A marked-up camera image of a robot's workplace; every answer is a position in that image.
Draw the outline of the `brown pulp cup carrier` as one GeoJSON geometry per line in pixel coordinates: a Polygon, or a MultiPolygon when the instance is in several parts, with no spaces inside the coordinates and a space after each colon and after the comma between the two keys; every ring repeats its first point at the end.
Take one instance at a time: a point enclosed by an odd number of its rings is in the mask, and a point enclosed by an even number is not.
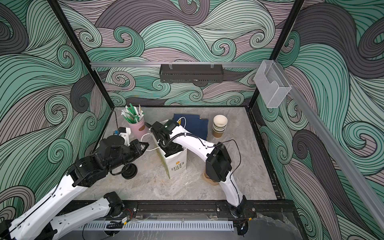
{"type": "Polygon", "coordinates": [[[203,179],[205,182],[207,182],[207,183],[209,183],[210,185],[212,185],[212,186],[217,186],[217,185],[219,185],[218,182],[215,182],[214,180],[212,180],[211,178],[209,178],[209,176],[206,174],[206,172],[203,172],[203,174],[202,174],[202,179],[203,179]]]}

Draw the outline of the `black coffee cup lid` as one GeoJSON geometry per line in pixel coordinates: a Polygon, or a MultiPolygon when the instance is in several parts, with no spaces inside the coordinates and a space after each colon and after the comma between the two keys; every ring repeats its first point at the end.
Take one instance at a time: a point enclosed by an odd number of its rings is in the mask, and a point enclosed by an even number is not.
{"type": "Polygon", "coordinates": [[[126,180],[133,179],[138,172],[138,168],[135,164],[130,164],[129,167],[122,173],[122,177],[126,180]]]}

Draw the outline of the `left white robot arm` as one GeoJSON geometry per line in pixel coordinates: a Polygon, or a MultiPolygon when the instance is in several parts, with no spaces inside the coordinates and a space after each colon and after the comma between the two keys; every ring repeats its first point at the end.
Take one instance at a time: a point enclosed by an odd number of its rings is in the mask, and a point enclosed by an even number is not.
{"type": "Polygon", "coordinates": [[[60,182],[33,207],[13,221],[1,223],[2,240],[58,240],[72,230],[105,216],[118,217],[124,204],[116,192],[73,212],[59,216],[74,198],[107,174],[129,166],[141,157],[149,143],[135,139],[125,144],[118,135],[101,140],[96,153],[75,161],[60,182]]]}

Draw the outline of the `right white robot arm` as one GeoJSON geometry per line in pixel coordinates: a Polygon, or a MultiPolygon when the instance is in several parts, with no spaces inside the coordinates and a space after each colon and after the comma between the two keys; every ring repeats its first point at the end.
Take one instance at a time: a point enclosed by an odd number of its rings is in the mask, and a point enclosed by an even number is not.
{"type": "Polygon", "coordinates": [[[171,144],[178,144],[191,151],[205,162],[207,176],[214,182],[219,183],[225,193],[227,202],[234,208],[239,208],[244,199],[235,179],[232,168],[232,159],[225,146],[225,143],[211,143],[190,133],[183,126],[168,120],[164,124],[145,122],[154,135],[161,148],[171,144]]]}

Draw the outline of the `white paper takeout bag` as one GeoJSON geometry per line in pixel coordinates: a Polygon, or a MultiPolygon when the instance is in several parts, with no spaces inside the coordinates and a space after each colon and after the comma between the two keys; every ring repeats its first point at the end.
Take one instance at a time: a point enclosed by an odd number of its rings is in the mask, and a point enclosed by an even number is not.
{"type": "Polygon", "coordinates": [[[163,163],[165,171],[169,179],[182,173],[187,166],[187,149],[184,148],[182,152],[174,154],[172,156],[165,156],[162,150],[162,144],[166,144],[171,141],[171,133],[175,127],[180,125],[173,120],[167,120],[163,122],[155,122],[152,125],[145,123],[146,127],[151,132],[155,147],[150,150],[155,151],[163,163]]]}

